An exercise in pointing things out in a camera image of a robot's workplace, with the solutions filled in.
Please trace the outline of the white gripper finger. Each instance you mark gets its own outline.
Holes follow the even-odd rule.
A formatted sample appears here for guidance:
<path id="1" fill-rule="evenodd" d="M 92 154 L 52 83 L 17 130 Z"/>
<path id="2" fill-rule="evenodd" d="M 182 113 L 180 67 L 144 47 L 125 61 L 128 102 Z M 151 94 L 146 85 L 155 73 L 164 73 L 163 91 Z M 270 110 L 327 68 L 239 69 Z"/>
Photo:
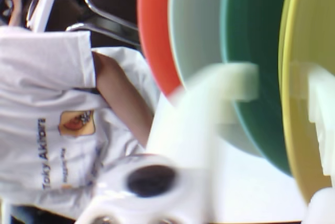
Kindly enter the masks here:
<path id="1" fill-rule="evenodd" d="M 178 167 L 208 170 L 218 141 L 259 156 L 235 109 L 259 96 L 259 68 L 248 62 L 211 64 L 167 98 L 150 134 L 150 152 Z"/>
<path id="2" fill-rule="evenodd" d="M 315 126 L 323 175 L 334 176 L 334 74 L 311 62 L 292 63 L 290 94 L 307 103 Z"/>

